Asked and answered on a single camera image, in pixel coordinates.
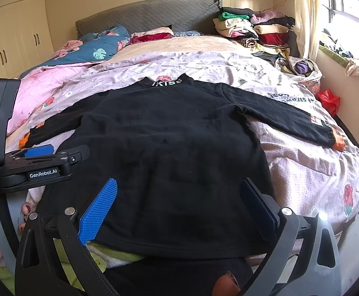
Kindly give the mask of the black sweater orange cuffs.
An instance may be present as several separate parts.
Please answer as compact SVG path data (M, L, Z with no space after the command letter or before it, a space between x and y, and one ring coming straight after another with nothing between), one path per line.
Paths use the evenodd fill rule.
M249 123L343 150L327 123L284 102L188 75L141 81L80 100L32 128L21 146L64 132L67 150L87 145L69 181L48 185L38 212L80 208L109 178L117 197L95 243L136 255L227 259L267 249L239 195L250 178L273 195L265 152Z

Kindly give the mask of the right stack folded clothes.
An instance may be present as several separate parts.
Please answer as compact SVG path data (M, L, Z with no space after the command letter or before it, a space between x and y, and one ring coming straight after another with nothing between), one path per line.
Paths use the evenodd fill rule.
M292 57L299 57L297 36L294 33L296 20L281 11L255 11L250 16L250 22L263 44L287 45Z

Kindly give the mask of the stack folded clothes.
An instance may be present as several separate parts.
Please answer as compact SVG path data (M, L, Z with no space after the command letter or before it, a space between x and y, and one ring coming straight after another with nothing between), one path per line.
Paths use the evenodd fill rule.
M213 19L215 30L222 37L231 39L243 47L256 47L259 39L250 22L254 11L248 8L222 7L219 15Z
M299 57L297 36L294 33L296 20L281 11L255 11L250 16L250 22L263 44L287 45L292 57Z

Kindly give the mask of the clothes on window sill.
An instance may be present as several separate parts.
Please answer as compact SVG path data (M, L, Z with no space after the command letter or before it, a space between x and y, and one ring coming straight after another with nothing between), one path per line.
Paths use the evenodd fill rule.
M359 77L359 59L356 59L350 51L344 50L327 29L323 29L319 44L320 49L327 56L345 68L346 76Z

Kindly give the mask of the left stack folded clothes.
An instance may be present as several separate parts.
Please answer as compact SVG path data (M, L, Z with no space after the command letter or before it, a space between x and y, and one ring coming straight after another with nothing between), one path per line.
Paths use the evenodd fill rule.
M213 19L215 30L222 37L231 39L243 47L256 47L259 39L250 22L254 11L248 8L222 7L219 15Z

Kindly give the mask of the pink strawberry print duvet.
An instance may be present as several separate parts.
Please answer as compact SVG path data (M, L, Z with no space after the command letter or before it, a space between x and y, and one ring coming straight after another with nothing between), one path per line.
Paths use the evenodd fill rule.
M250 55L163 52L94 66L26 130L28 146L90 148L72 179L31 190L38 212L81 207L117 181L95 238L115 251L262 253L239 196L244 178L295 213L324 213L334 228L359 212L359 148L305 87Z

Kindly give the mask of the pink blanket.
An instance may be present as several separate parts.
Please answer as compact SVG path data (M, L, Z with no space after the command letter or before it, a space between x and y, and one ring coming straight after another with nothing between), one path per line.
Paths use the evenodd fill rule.
M30 115L63 87L71 77L90 68L92 63L74 63L59 66L42 66L33 69L21 79L7 135L19 128Z

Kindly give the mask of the teal floral leaf quilt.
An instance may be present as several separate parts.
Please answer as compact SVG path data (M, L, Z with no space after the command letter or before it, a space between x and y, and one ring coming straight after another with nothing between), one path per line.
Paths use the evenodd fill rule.
M68 41L50 59L26 70L20 75L20 78L25 77L32 70L44 66L54 67L107 61L126 47L130 39L129 32L120 24L102 32L86 34L80 40Z

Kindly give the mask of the cream wardrobe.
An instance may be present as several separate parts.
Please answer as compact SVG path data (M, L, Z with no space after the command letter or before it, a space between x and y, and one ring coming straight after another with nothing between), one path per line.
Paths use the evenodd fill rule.
M16 78L53 52L45 0L0 0L0 78Z

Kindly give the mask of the red plastic bag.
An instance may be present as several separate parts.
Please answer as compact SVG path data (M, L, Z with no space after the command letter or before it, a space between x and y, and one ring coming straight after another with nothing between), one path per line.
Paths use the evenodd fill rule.
M341 98L333 94L331 89L320 91L316 95L317 99L322 104L322 107L332 116L336 116L339 106L341 104Z

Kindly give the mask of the bag with purple cloth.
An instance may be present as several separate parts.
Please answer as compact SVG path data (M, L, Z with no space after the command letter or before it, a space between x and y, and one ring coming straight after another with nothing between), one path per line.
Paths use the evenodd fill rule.
M288 56L277 59L274 66L297 84L305 86L314 95L319 93L322 72L312 60Z

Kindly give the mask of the red and cream pillow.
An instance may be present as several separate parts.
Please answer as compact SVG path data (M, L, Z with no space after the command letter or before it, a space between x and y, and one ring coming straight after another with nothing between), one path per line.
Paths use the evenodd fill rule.
M169 27L158 27L149 31L136 32L131 34L130 44L137 44L162 39L171 39L174 32Z

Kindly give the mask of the beige blanket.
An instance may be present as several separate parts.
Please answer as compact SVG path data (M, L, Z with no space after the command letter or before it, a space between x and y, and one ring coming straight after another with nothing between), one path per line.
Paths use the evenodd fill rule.
M154 52L230 52L247 56L251 54L250 49L224 37L187 36L127 45L107 62L114 63Z

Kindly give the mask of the cream curtain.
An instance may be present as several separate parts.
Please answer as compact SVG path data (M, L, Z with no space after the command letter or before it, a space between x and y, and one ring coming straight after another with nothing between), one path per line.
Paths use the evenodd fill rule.
M315 61L322 35L322 0L294 0L294 32L302 57Z

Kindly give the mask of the grey quilted headboard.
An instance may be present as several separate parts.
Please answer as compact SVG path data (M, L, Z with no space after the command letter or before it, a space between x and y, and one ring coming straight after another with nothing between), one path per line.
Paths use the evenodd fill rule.
M82 37L121 24L130 34L171 26L173 31L213 35L213 19L220 14L222 4L223 0L144 0L80 19L75 22L76 33Z

